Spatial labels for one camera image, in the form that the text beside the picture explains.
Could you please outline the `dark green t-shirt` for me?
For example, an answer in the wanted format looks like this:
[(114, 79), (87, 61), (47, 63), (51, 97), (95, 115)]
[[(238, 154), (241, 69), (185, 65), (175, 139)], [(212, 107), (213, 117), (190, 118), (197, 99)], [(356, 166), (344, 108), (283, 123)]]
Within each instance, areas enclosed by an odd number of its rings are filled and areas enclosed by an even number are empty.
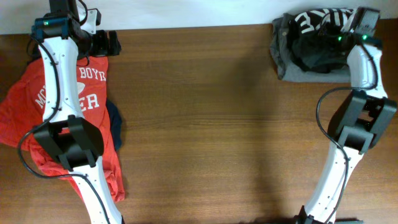
[(330, 73), (344, 68), (346, 62), (330, 62), (323, 56), (320, 28), (325, 22), (343, 28), (352, 14), (352, 9), (323, 8), (294, 15), (289, 22), (292, 32), (288, 36), (288, 48), (294, 63), (306, 72)]

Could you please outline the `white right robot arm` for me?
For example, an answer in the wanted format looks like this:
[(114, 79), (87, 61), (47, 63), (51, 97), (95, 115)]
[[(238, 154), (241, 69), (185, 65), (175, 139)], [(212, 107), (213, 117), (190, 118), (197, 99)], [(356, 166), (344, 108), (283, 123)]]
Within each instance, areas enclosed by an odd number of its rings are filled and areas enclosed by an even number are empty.
[(354, 47), (348, 55), (351, 85), (348, 97), (322, 133), (330, 140), (328, 158), (310, 200), (301, 208), (297, 223), (335, 223), (350, 175), (369, 149), (374, 147), (395, 113), (382, 84), (381, 42), (374, 39), (375, 22), (353, 22)]

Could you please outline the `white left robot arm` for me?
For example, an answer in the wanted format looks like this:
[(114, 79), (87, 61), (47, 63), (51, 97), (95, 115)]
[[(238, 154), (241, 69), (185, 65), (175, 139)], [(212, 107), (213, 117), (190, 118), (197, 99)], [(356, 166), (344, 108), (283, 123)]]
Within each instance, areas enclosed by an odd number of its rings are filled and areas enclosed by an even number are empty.
[(45, 72), (45, 111), (34, 138), (74, 180), (92, 223), (124, 223), (105, 178), (101, 131), (85, 119), (78, 98), (76, 63), (91, 37), (74, 12), (51, 12), (35, 20), (32, 38)]

